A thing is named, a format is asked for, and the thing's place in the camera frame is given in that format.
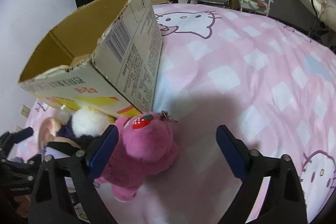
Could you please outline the person's left hand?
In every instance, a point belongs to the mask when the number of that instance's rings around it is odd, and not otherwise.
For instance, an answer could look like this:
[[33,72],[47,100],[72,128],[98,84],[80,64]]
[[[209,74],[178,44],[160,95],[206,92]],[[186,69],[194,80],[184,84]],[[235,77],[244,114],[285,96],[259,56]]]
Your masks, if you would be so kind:
[[31,196],[29,194],[22,196],[15,196],[14,201],[16,202],[16,212],[23,218],[28,217],[29,207],[31,202]]

